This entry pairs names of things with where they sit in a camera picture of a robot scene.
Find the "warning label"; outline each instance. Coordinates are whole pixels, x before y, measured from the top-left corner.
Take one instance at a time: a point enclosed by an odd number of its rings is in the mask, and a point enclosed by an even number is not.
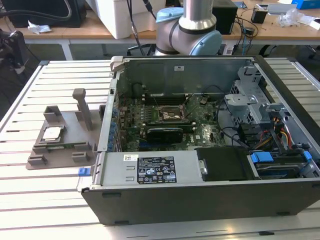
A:
[[[139,157],[137,163],[139,184],[176,183],[176,167],[173,156]]]

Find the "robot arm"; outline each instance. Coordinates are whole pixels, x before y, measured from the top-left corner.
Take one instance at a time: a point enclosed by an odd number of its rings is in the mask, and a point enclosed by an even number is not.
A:
[[[212,14],[213,0],[184,0],[183,8],[157,14],[155,55],[215,55],[222,43]]]
[[[5,60],[16,70],[22,68],[27,60],[27,47],[20,31],[5,32],[0,29],[0,62]]]

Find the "blue box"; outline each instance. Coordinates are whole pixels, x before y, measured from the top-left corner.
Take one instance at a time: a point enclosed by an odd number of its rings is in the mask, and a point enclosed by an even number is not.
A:
[[[292,0],[297,9],[320,9],[320,0]]]

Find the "computer case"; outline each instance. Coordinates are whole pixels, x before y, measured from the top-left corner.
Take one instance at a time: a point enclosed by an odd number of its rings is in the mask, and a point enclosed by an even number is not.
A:
[[[15,15],[9,19],[16,28],[27,27],[28,21],[37,25],[49,25],[54,27],[79,28],[86,18],[87,11],[85,0],[68,0],[72,9],[72,16],[67,21],[58,21],[32,15]],[[64,0],[2,0],[6,11],[29,10],[54,16],[66,16],[68,9]]]
[[[212,13],[216,17],[216,30],[230,35],[234,26],[238,7],[231,0],[214,0]]]

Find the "white box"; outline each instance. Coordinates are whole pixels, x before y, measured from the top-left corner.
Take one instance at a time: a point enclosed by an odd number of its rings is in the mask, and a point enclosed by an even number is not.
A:
[[[115,39],[132,34],[126,0],[86,0]],[[154,15],[166,6],[166,0],[149,0]],[[155,31],[156,20],[147,11],[143,0],[132,0],[132,18],[138,32]]]

